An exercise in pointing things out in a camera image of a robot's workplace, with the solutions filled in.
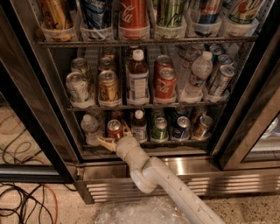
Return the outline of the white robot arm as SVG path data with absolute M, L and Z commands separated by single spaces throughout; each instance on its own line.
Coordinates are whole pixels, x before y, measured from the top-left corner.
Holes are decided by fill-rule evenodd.
M 98 137 L 98 142 L 129 166 L 129 174 L 141 192 L 152 193 L 161 186 L 192 224 L 226 224 L 161 159 L 150 157 L 127 123 L 122 123 L 124 134 L 120 140 Z

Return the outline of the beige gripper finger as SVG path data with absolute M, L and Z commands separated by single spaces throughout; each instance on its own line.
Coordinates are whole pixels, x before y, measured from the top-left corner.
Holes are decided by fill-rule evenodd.
M 100 145 L 104 146 L 109 151 L 115 151 L 116 150 L 116 142 L 113 138 L 103 138 L 98 137 L 97 138 Z
M 129 125 L 124 120 L 121 120 L 121 124 L 122 124 L 123 135 L 125 137 L 132 137 L 133 134 L 131 132 L 131 129 L 130 129 Z

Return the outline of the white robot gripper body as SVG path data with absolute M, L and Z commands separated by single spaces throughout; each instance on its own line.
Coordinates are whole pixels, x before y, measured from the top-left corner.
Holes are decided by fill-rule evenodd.
M 115 147 L 116 154 L 127 164 L 141 164 L 144 161 L 143 150 L 133 136 L 124 136 Z

